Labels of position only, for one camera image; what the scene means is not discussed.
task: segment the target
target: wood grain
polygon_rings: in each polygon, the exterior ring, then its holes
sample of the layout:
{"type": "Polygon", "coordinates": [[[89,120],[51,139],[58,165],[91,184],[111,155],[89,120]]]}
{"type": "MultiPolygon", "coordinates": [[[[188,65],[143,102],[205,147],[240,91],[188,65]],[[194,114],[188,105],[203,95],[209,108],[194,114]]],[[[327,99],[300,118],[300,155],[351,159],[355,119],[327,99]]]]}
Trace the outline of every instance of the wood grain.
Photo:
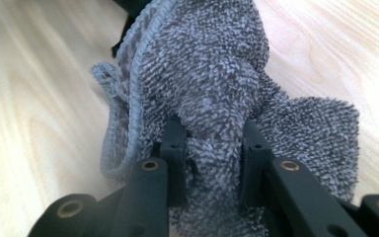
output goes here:
{"type": "MultiPolygon", "coordinates": [[[[255,2],[271,78],[360,110],[354,202],[379,193],[379,1],[255,2]]],[[[114,190],[99,173],[108,104],[88,71],[110,60],[124,20],[110,0],[0,0],[0,236],[27,235],[65,195],[114,190]]]]}

